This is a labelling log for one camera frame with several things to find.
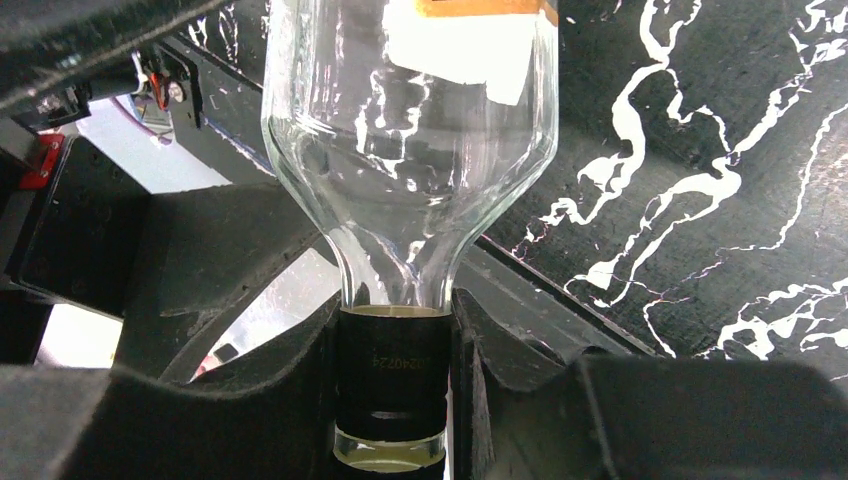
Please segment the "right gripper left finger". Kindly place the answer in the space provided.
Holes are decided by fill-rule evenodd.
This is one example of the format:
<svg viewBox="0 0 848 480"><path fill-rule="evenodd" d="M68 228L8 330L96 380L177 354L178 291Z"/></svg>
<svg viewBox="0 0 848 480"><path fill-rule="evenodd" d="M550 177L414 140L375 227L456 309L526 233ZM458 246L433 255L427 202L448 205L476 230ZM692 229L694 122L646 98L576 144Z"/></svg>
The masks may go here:
<svg viewBox="0 0 848 480"><path fill-rule="evenodd" d="M1 369L5 479L327 479L339 300L178 386L124 367Z"/></svg>

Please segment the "clear bottle black cap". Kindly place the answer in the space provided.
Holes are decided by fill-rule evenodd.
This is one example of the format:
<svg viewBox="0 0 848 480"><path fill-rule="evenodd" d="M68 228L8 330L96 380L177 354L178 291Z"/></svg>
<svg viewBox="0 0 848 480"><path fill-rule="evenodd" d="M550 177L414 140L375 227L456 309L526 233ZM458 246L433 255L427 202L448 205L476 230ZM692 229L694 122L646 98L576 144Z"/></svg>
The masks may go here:
<svg viewBox="0 0 848 480"><path fill-rule="evenodd" d="M274 1L261 126L331 247L335 479L439 479L453 283L558 144L552 1Z"/></svg>

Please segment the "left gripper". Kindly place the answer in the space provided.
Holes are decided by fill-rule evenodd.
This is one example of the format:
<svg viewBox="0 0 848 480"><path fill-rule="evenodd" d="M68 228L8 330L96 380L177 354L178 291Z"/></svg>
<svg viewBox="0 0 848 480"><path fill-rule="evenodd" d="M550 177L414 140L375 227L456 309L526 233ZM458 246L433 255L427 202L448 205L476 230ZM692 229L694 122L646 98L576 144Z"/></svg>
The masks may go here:
<svg viewBox="0 0 848 480"><path fill-rule="evenodd" d="M3 1L1 111L222 4ZM317 241L313 222L280 186L201 189L204 163L171 129L143 122L153 108L127 94L95 101L88 118L41 136L40 172L3 189L3 363L115 358L186 383L239 315Z"/></svg>

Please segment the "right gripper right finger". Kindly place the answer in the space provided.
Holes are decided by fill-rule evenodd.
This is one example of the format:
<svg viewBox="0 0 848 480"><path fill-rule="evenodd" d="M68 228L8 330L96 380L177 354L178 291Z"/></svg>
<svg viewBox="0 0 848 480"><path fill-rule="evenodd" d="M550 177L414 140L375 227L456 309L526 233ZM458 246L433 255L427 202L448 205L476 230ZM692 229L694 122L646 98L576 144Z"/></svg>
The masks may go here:
<svg viewBox="0 0 848 480"><path fill-rule="evenodd" d="M843 479L847 399L791 362L547 354L465 290L451 461L457 479Z"/></svg>

